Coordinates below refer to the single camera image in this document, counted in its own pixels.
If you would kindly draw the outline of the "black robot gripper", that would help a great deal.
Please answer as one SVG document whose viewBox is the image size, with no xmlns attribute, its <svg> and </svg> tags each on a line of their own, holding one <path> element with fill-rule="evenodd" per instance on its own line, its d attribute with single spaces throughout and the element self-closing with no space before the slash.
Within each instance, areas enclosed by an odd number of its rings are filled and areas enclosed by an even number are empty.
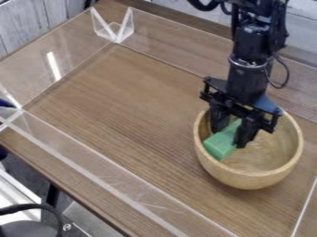
<svg viewBox="0 0 317 237">
<path fill-rule="evenodd" d="M 228 57 L 227 79 L 207 76 L 199 98 L 208 103 L 210 129 L 219 132 L 228 126 L 230 117 L 242 120 L 235 133 L 235 145 L 244 148 L 258 131 L 272 133 L 282 109 L 266 95 L 274 64 L 271 56 L 246 61 Z"/>
</svg>

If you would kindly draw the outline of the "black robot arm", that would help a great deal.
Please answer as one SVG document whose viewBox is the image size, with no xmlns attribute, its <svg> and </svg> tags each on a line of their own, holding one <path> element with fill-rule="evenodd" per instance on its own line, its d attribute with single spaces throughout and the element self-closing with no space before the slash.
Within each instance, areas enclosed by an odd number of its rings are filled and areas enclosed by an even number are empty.
<svg viewBox="0 0 317 237">
<path fill-rule="evenodd" d="M 286 7 L 289 0 L 187 0 L 200 11 L 220 8 L 231 17 L 232 51 L 227 58 L 228 73 L 224 80 L 207 76 L 200 99 L 208 102 L 210 129 L 219 132 L 228 119 L 242 123 L 232 143 L 243 148 L 259 131 L 274 132 L 282 108 L 272 102 L 266 89 L 275 53 L 286 46 Z"/>
</svg>

